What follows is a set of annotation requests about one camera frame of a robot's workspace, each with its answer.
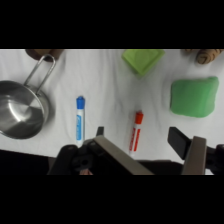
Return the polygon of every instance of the white table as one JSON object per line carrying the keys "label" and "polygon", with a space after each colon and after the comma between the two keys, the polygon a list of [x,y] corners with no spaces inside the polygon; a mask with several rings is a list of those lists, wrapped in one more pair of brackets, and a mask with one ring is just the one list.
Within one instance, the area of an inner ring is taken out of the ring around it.
{"label": "white table", "polygon": [[[175,126],[192,138],[207,138],[208,145],[224,143],[224,54],[209,65],[195,63],[194,53],[165,50],[165,56],[142,79],[121,58],[124,49],[66,50],[50,79],[43,87],[52,104],[52,112],[43,130],[29,140],[12,140],[0,135],[0,148],[15,152],[56,157],[62,146],[75,144],[76,98],[86,98],[86,139],[105,127],[105,137],[128,152],[134,115],[145,114],[137,159],[181,160],[167,143],[168,129]],[[23,83],[36,61],[24,49],[0,50],[0,80]],[[38,85],[48,63],[31,81]],[[220,87],[213,114],[203,119],[173,114],[170,89],[183,78],[217,76]]]}

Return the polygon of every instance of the green block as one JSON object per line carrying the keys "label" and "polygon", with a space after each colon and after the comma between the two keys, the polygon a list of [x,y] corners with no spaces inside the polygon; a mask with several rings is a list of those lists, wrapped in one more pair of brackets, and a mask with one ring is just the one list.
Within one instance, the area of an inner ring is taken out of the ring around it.
{"label": "green block", "polygon": [[143,76],[164,54],[162,49],[128,49],[122,57],[139,75]]}
{"label": "green block", "polygon": [[207,117],[215,109],[217,77],[179,80],[172,85],[171,111],[189,117]]}

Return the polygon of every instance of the metal pot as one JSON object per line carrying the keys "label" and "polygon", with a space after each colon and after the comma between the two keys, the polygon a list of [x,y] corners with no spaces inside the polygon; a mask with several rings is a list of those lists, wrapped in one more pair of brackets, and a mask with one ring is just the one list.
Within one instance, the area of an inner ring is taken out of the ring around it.
{"label": "metal pot", "polygon": [[[50,57],[53,65],[38,88],[28,85],[42,63]],[[0,82],[0,133],[14,139],[28,139],[37,135],[49,115],[49,101],[41,91],[56,65],[53,56],[44,55],[24,85],[12,81]]]}

